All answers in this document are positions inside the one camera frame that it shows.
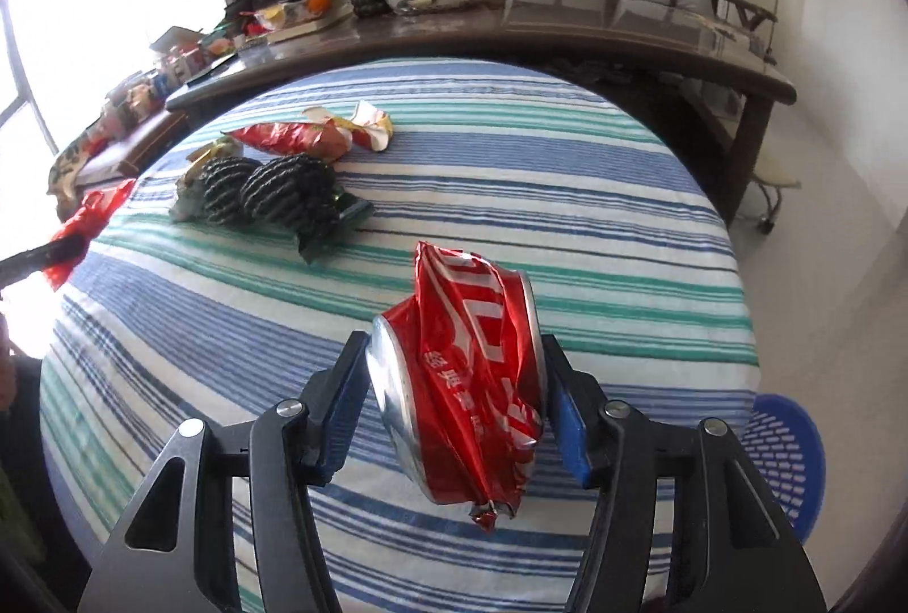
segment desk surface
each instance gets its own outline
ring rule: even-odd
[[[384,152],[337,164],[375,215],[303,264],[289,232],[174,224],[186,155],[221,132],[360,98],[394,121]],[[250,152],[261,158],[262,155]],[[60,507],[90,560],[175,427],[248,421],[333,364],[351,329],[412,293],[426,238],[524,270],[539,323],[613,398],[685,426],[741,430],[759,382],[722,220],[658,138],[560,79],[480,61],[383,61],[298,79],[183,140],[142,175],[61,290],[42,371],[42,430]],[[248,484],[234,484],[243,607],[261,611]],[[648,596],[665,589],[672,491],[660,486]],[[398,469],[373,395],[343,470],[310,492],[346,613],[556,613],[596,491],[547,431],[513,520],[484,533]]]
[[[743,31],[690,11],[629,0],[492,0],[471,11],[351,18],[331,29],[249,49],[167,102],[192,111],[242,90],[266,90],[314,72],[393,57],[575,56],[707,79],[791,104],[793,85],[750,52]]]

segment snack wrapper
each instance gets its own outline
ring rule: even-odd
[[[486,530],[513,516],[545,418],[529,281],[421,241],[413,296],[375,318],[372,386],[401,468],[435,503],[473,503]]]
[[[333,162],[349,152],[353,144],[382,152],[394,133],[389,115],[366,100],[356,104],[349,120],[321,106],[306,108],[302,115],[308,121],[253,124],[230,131],[229,135],[260,152],[282,155],[305,152]]]

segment striped tablecloth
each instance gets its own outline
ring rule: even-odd
[[[289,234],[168,219],[190,150],[307,106],[348,115],[357,99],[387,111],[395,135],[385,152],[354,149],[337,165],[376,212],[334,256],[307,267]],[[746,424],[759,369],[728,235],[656,137],[587,90],[506,65],[333,70],[244,103],[168,153],[62,289],[42,427],[88,557],[183,419],[249,421],[298,394],[351,329],[410,294],[420,238],[525,270],[543,331],[611,397],[660,421]],[[239,582],[244,607],[261,610],[248,492],[237,480]],[[670,484],[658,498],[648,595],[669,564]],[[465,507],[435,506],[405,479],[371,393],[346,466],[312,491],[346,611],[560,610],[594,504],[547,433],[519,515],[487,535]]]

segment red bag on stick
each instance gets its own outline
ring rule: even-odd
[[[57,241],[58,238],[65,237],[68,234],[81,234],[85,237],[85,249],[78,257],[58,265],[51,265],[51,267],[44,270],[44,277],[51,284],[51,288],[56,291],[69,279],[75,266],[85,259],[85,254],[88,252],[88,244],[104,231],[104,227],[107,226],[111,216],[124,204],[129,194],[133,192],[133,186],[135,186],[135,180],[129,179],[121,182],[116,188],[108,188],[105,191],[91,191],[83,199],[79,210],[62,225],[59,232],[56,232],[51,237],[51,241]]]
[[[398,461],[430,500],[516,513],[545,416],[546,371],[525,275],[425,241],[416,292],[372,324],[367,364]]]

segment green stripe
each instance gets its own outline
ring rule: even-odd
[[[265,606],[262,603],[262,596],[252,592],[246,587],[239,585],[239,603],[246,613],[265,613]]]
[[[234,111],[230,111],[221,117],[221,123],[224,125],[233,124],[238,120],[264,119],[273,117],[275,120],[298,120],[306,122],[306,118],[301,116],[304,110],[303,103],[305,99],[291,99],[274,97],[269,99],[270,105],[262,105],[258,108],[244,108],[239,106]],[[573,107],[557,100],[515,100],[510,103],[493,102],[493,100],[479,99],[470,100],[462,98],[433,99],[425,102],[422,99],[400,100],[400,99],[382,99],[377,100],[382,110],[392,117],[392,123],[396,126],[398,122],[414,123],[417,119],[410,116],[421,116],[425,119],[424,123],[432,123],[436,119],[460,119],[460,123],[466,126],[471,121],[475,121],[477,126],[482,126],[486,117],[496,117],[498,120],[512,119],[512,117],[522,117],[522,119],[536,119],[546,121],[560,121],[571,126],[586,126],[589,129],[596,129],[602,124],[613,126],[616,129],[624,131],[637,131],[641,135],[647,135],[657,138],[645,126],[641,126],[627,113],[620,108],[589,108]],[[274,103],[286,104],[288,108],[274,108]],[[346,116],[353,113],[356,102],[348,99],[333,100],[324,108],[337,116]],[[481,112],[481,120],[476,119],[476,115]],[[210,132],[212,129],[200,129],[201,132]]]
[[[65,330],[68,334],[71,334],[69,329],[65,329]],[[109,436],[111,443],[116,445],[118,450],[121,450],[124,454],[126,454],[129,462],[136,468],[137,471],[141,472],[141,470],[139,469],[139,466],[135,463],[133,458],[131,456],[129,456],[129,453],[126,451],[126,448],[124,448],[120,444],[120,441],[118,439],[116,439],[115,436],[111,433],[111,430],[108,429],[107,424],[101,418],[101,414],[98,413],[97,409],[94,407],[94,402],[92,400],[89,400],[88,395],[85,394],[85,390],[83,389],[82,385],[79,383],[78,380],[76,380],[75,375],[73,373],[71,373],[69,364],[73,364],[74,368],[76,368],[79,371],[82,371],[81,368],[79,368],[79,366],[78,366],[77,360],[76,359],[60,359],[61,355],[57,353],[57,350],[56,350],[57,346],[61,347],[63,350],[65,350],[65,352],[67,352],[67,354],[65,356],[69,356],[70,350],[66,348],[65,344],[62,343],[62,340],[59,337],[55,338],[53,340],[53,343],[51,343],[51,345],[50,345],[50,351],[48,354],[53,353],[53,359],[56,362],[56,364],[59,365],[59,367],[60,367],[60,371],[58,371],[58,375],[65,373],[67,375],[67,377],[69,377],[69,380],[73,383],[73,385],[75,386],[75,389],[79,392],[79,395],[82,396],[85,403],[88,404],[88,407],[90,409],[92,409],[92,413],[94,414],[95,425],[100,426],[104,430],[104,433],[106,433],[107,436]],[[121,426],[119,419],[117,419],[116,421],[117,421],[117,426]]]
[[[225,132],[234,131],[235,129],[242,129],[242,127],[245,126],[253,126],[253,124],[257,123],[271,123],[294,120],[296,120],[295,117],[293,119],[288,119],[286,116],[274,114],[268,114],[267,116],[249,117],[248,119],[243,119],[242,123],[240,124],[236,123],[237,120],[233,120],[230,123],[225,123],[224,126],[222,126],[220,129],[217,129],[217,131],[215,132],[188,137],[184,142],[180,143],[179,147],[174,149],[174,152],[171,153],[177,157],[184,156],[182,153],[186,152],[186,149],[195,149],[196,147],[201,147],[204,144],[215,140]],[[612,140],[634,141],[642,144],[652,144],[660,148],[665,147],[665,145],[661,143],[658,138],[650,134],[634,134],[628,131],[610,131],[609,126],[605,123],[602,123],[596,129],[589,129],[586,127],[578,126],[553,126],[551,124],[540,123],[538,120],[528,120],[526,122],[522,122],[517,119],[511,119],[507,121],[493,121],[487,120],[485,117],[483,117],[483,121],[481,123],[469,123],[466,120],[462,119],[451,121],[433,119],[431,122],[427,122],[427,120],[407,121],[400,119],[394,122],[394,126],[398,131],[404,131],[407,126],[431,126],[433,129],[435,127],[438,127],[439,129],[443,129],[445,127],[468,127],[469,129],[473,129],[477,132],[485,131],[486,129],[532,129],[535,132],[552,131],[560,133],[572,133],[582,135],[587,138],[611,138]]]
[[[742,363],[759,366],[752,344],[709,341],[704,338],[658,337],[592,331],[558,326],[558,341],[571,351],[619,357],[675,359],[678,362]]]
[[[190,270],[197,272],[199,274],[205,274],[207,271],[220,270],[225,273],[225,278],[221,278],[221,282],[237,282],[238,278],[248,279],[248,276],[245,276],[239,270],[227,270],[227,268],[219,268],[218,266],[212,265],[206,262],[208,258],[204,256],[205,252],[211,251],[215,252],[221,256],[228,258],[239,258],[245,259],[246,261],[251,261],[252,263],[262,266],[263,268],[272,268],[273,270],[289,270],[288,262],[286,259],[269,256],[265,254],[253,253],[248,250],[235,250],[233,247],[224,246],[214,241],[207,242],[198,242],[195,240],[190,240],[189,238],[177,238],[171,232],[168,232],[167,229],[146,229],[145,230],[145,241],[140,241],[136,236],[142,229],[138,227],[130,228],[130,241],[115,241],[110,240],[109,243],[115,244],[116,246],[127,247],[127,249],[141,250],[144,253],[151,254],[158,259],[165,259],[171,261],[171,263],[176,264],[180,263],[181,266],[185,266]],[[221,235],[223,238],[228,238],[229,240],[236,240],[236,238],[241,238],[242,235],[237,234],[224,234]],[[163,241],[166,243],[173,243],[174,241],[179,241],[180,243],[180,252],[177,253],[177,250],[174,249],[165,249],[165,247],[157,247],[154,244],[158,241]],[[195,250],[201,252],[201,256],[191,257],[186,250]],[[285,250],[292,251],[291,247],[285,247]],[[385,291],[394,291],[400,293],[401,296],[405,297],[407,294],[412,292],[412,278],[394,278],[387,275],[374,275],[366,272],[357,272],[349,270],[339,270],[338,268],[330,268],[320,264],[310,265],[306,271],[307,275],[311,275],[313,278],[320,280],[321,282],[342,282],[351,285],[363,285],[371,286],[375,288],[382,288]],[[322,302],[325,300],[332,301],[336,303],[341,301],[342,296],[333,293],[333,292],[322,292],[318,288],[307,288],[306,286],[297,286],[292,288],[287,284],[284,284],[283,292],[294,292],[298,293],[309,293],[309,294],[318,294],[322,293],[321,297],[323,298]],[[343,302],[346,303],[347,307],[362,306],[369,303],[369,308],[373,309],[371,314],[378,312],[387,306],[392,305],[395,299],[389,297],[387,300],[376,301],[370,300],[365,301],[360,297],[344,297]],[[575,300],[570,299],[569,297],[553,297],[553,296],[542,296],[539,295],[536,297],[537,308],[542,312],[550,313],[575,313],[582,314],[583,316],[588,317],[598,317],[598,318],[619,318],[620,320],[637,320],[637,321],[651,321],[653,323],[676,323],[683,325],[694,325],[706,329],[744,329],[750,330],[752,327],[751,320],[747,315],[741,316],[727,316],[720,314],[711,314],[711,313],[702,313],[697,311],[685,311],[685,310],[668,310],[668,309],[657,309],[657,308],[647,308],[646,306],[631,306],[631,305],[621,305],[615,303],[607,302],[596,302],[593,300]],[[363,313],[360,309],[359,311],[342,311],[347,314],[353,312]],[[371,315],[366,315],[365,318],[371,318]]]
[[[42,389],[44,389],[45,382],[47,382],[47,392],[43,393],[42,401],[48,401],[49,406],[57,410],[62,420],[65,421],[65,425],[70,428],[71,434],[79,436],[80,444],[82,445],[77,450],[83,463],[85,466],[90,467],[92,477],[97,480],[102,480],[103,478],[110,480],[99,482],[99,484],[106,491],[107,499],[110,500],[111,506],[117,507],[120,513],[123,512],[126,503],[129,498],[133,497],[133,492],[135,492],[133,483],[120,471],[116,463],[110,459],[106,448],[91,429],[94,424],[85,418],[85,414],[83,414],[70,395],[61,372],[52,368],[47,372],[46,376],[42,373]]]
[[[235,288],[251,291],[274,300],[294,303],[309,309],[318,310],[360,321],[370,321],[376,313],[380,313],[393,305],[393,301],[378,303],[352,297],[342,297],[336,293],[318,291],[315,288],[288,288],[278,280],[267,279],[262,276],[244,276],[236,270],[218,267],[206,263],[204,259],[188,256],[179,256],[174,252],[164,251],[160,247],[142,245],[138,241],[119,243],[124,249],[141,252],[157,259],[170,262],[178,267],[185,268],[209,279],[216,279]],[[648,357],[654,359],[679,359],[684,362],[744,362],[756,364],[755,351],[748,346],[734,346],[722,349],[722,342],[706,341],[705,339],[670,339],[663,338],[657,343],[657,338],[623,337],[603,334],[588,329],[569,329],[562,325],[548,324],[546,312],[541,309],[539,318],[544,329],[551,329],[559,339],[562,337],[565,344],[570,344],[569,349],[593,354],[616,354],[624,356]],[[639,339],[632,345],[626,344],[622,339]]]
[[[752,327],[746,316],[723,316],[698,311],[666,310],[628,306],[616,303],[574,300],[570,297],[536,296],[536,307],[553,313],[582,313],[584,316],[620,318],[621,320],[652,321],[693,325],[704,329],[746,329]]]
[[[83,430],[77,433],[73,426],[61,424],[58,421],[58,418],[62,418],[62,415],[65,414],[62,414],[57,407],[56,396],[53,395],[53,391],[49,387],[48,373],[53,373],[53,370],[49,371],[42,368],[41,416],[48,430],[50,430],[53,444],[60,450],[60,454],[64,458],[70,473],[75,478],[79,490],[92,507],[95,516],[101,521],[104,529],[109,533],[120,513],[123,512],[123,508],[117,509],[116,505],[112,505],[112,509],[107,504],[102,504],[105,499],[110,502],[112,496],[107,491],[106,483],[103,482],[102,476],[94,470],[94,464],[91,460],[97,459],[97,457],[89,456],[74,443],[76,436],[80,433],[83,436],[86,431]],[[100,495],[97,494],[97,488],[101,489]]]
[[[98,241],[120,245],[116,235],[118,233],[133,238],[137,231],[135,223],[145,223],[154,227],[154,233],[164,240],[175,242],[181,247],[185,245],[192,246],[192,241],[183,238],[183,227],[191,227],[192,230],[205,234],[206,236],[215,235],[212,229],[203,225],[180,224],[175,227],[166,214],[151,212],[123,211],[121,215],[115,216],[111,224],[98,238]],[[220,229],[217,234],[218,238],[226,238],[228,241],[242,243],[242,247],[221,247],[215,244],[196,245],[210,246],[212,250],[221,252],[237,259],[248,259],[265,266],[278,268],[292,268],[292,261],[280,259],[277,257],[268,257],[267,255],[256,255],[248,252],[251,244],[262,244],[266,246],[276,246],[281,250],[290,252],[295,250],[292,247],[292,241],[286,233],[277,232],[231,232],[230,229]],[[389,264],[400,267],[412,267],[413,253],[410,250],[394,250],[388,247],[376,247],[362,244],[342,244],[336,250],[338,255],[344,259],[357,259],[357,261],[374,262],[377,264]],[[617,291],[642,293],[660,297],[682,297],[685,300],[696,300],[702,302],[716,303],[739,303],[743,305],[743,291],[741,288],[724,285],[704,285],[687,282],[676,282],[675,280],[657,279],[639,275],[620,275],[615,273],[602,273],[592,270],[573,270],[573,268],[562,268],[551,265],[526,264],[525,262],[498,261],[501,267],[509,270],[523,270],[528,274],[532,282],[548,283],[552,285],[565,285],[568,287],[587,287],[601,289],[601,291]],[[321,277],[339,279],[343,282],[353,282],[355,277],[351,276],[346,270],[336,270],[330,266],[324,266],[319,263],[310,265],[306,270],[307,273],[318,273]],[[387,287],[394,291],[400,291],[401,288],[412,287],[412,276],[407,279],[403,278],[379,278],[378,276],[363,275],[361,282],[369,279],[369,284],[380,287]]]
[[[94,498],[94,491],[89,491],[89,489],[85,486],[82,473],[81,471],[79,471],[79,467],[81,465],[74,465],[69,455],[66,453],[64,447],[62,446],[61,435],[67,436],[67,433],[65,431],[59,430],[58,427],[54,425],[53,420],[50,418],[50,414],[47,412],[44,405],[41,406],[41,418],[43,423],[41,432],[44,436],[44,440],[47,441],[47,439],[50,439],[50,443],[52,443],[59,450],[60,456],[62,457],[62,460],[64,461],[67,469],[69,469],[70,474],[73,476],[73,480],[76,486],[78,486],[79,492],[91,507],[94,515],[98,518],[99,521],[101,521],[101,525],[104,527],[104,530],[106,530],[109,534],[111,528],[114,527],[115,521],[111,520],[111,518],[107,515],[106,509],[103,509],[98,505]],[[105,539],[100,538],[99,540],[101,542],[105,541]]]

